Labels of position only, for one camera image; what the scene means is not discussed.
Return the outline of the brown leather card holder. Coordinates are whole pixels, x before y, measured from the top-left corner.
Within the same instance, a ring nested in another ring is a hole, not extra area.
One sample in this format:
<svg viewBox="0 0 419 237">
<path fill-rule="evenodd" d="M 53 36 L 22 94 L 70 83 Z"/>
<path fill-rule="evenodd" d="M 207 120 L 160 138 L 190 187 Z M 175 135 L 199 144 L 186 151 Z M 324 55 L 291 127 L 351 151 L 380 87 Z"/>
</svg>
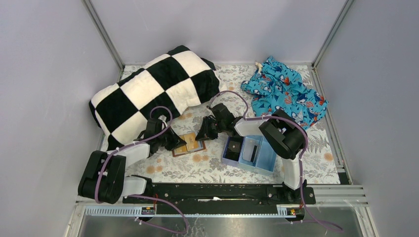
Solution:
<svg viewBox="0 0 419 237">
<path fill-rule="evenodd" d="M 190 132 L 179 137 L 186 142 L 185 145 L 172 151 L 173 157 L 199 152 L 206 149 L 204 141 L 196 141 L 197 132 Z"/>
</svg>

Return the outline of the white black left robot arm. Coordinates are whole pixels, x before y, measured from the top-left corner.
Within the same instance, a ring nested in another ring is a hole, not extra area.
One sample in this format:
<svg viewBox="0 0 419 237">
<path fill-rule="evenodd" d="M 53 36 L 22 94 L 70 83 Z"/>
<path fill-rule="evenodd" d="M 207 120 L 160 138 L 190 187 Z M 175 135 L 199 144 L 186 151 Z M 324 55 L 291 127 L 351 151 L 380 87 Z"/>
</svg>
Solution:
<svg viewBox="0 0 419 237">
<path fill-rule="evenodd" d="M 149 158 L 161 147 L 173 151 L 185 145 L 165 121 L 152 118 L 131 144 L 111 152 L 91 153 L 78 185 L 78 195 L 110 204 L 131 195 L 151 195 L 152 180 L 139 175 L 127 176 L 126 168 Z"/>
</svg>

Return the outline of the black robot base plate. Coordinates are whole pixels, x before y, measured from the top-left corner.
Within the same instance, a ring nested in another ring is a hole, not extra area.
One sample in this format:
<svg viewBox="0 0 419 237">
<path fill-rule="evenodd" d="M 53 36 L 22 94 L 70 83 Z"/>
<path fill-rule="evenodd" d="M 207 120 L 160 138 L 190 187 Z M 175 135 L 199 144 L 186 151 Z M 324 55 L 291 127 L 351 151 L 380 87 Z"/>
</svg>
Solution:
<svg viewBox="0 0 419 237">
<path fill-rule="evenodd" d="M 303 186 L 293 190 L 284 184 L 175 184 L 153 183 L 151 195 L 122 197 L 125 204 L 167 205 L 178 213 L 179 207 L 203 206 L 214 203 L 218 206 L 229 205 L 248 207 L 261 205 L 280 205 L 302 207 L 316 204 L 314 190 Z"/>
</svg>

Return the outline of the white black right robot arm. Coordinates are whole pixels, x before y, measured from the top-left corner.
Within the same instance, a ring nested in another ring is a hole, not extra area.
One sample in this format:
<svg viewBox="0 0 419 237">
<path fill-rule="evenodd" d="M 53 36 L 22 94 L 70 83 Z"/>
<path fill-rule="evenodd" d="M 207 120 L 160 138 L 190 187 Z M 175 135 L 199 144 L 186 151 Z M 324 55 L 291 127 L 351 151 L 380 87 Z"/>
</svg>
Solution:
<svg viewBox="0 0 419 237">
<path fill-rule="evenodd" d="M 235 117 L 224 104 L 205 116 L 196 141 L 215 140 L 227 134 L 222 162 L 247 171 L 270 175 L 277 158 L 285 169 L 283 183 L 297 190 L 304 183 L 300 159 L 308 144 L 305 130 L 284 111 L 267 116 Z"/>
</svg>

